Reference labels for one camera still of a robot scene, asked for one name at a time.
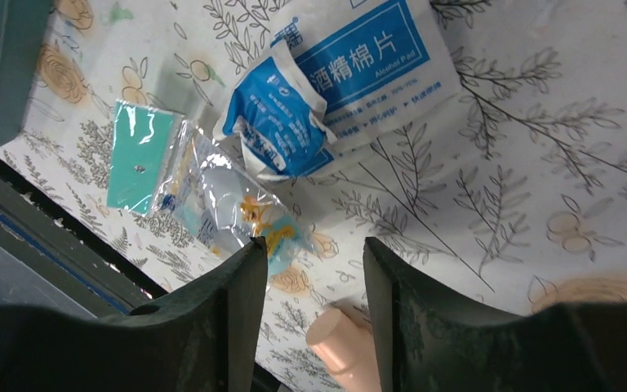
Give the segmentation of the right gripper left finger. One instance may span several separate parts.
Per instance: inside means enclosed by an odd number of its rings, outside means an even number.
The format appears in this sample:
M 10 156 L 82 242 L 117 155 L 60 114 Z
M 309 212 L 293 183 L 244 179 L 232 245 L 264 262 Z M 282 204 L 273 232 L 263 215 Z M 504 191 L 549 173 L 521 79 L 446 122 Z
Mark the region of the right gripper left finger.
M 0 391 L 248 391 L 267 277 L 265 240 L 252 238 L 127 314 L 0 305 Z

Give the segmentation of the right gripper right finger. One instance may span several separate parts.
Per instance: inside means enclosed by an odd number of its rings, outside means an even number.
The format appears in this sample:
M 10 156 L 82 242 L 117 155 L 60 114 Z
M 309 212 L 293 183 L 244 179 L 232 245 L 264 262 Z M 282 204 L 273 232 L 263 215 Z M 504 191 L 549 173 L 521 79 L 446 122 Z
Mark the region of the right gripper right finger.
M 420 272 L 374 237 L 363 269 L 384 391 L 627 391 L 627 302 L 511 314 Z

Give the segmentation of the clear bag with small items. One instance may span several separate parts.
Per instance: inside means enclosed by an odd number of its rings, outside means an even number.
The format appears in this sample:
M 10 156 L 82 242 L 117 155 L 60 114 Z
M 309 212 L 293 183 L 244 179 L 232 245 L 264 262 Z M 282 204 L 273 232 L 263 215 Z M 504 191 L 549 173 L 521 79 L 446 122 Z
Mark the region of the clear bag with small items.
M 169 143 L 153 210 L 173 217 L 219 256 L 264 238 L 270 275 L 314 248 L 309 231 L 280 199 L 188 120 L 180 121 Z

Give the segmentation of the teal plaster packet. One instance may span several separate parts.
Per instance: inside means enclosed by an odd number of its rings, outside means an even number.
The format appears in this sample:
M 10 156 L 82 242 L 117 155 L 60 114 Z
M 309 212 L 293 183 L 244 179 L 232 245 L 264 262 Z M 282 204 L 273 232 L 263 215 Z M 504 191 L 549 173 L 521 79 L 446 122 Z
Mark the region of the teal plaster packet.
M 153 210 L 170 148 L 183 119 L 176 112 L 116 101 L 108 207 L 141 216 Z

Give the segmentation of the blue white wipe packet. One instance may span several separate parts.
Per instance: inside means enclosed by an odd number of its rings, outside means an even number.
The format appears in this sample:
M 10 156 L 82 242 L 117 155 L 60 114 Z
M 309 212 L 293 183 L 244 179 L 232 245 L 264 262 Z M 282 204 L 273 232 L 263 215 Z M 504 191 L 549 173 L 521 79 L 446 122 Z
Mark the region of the blue white wipe packet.
M 263 180 L 335 167 L 459 90 L 426 1 L 293 1 L 272 27 L 213 130 Z

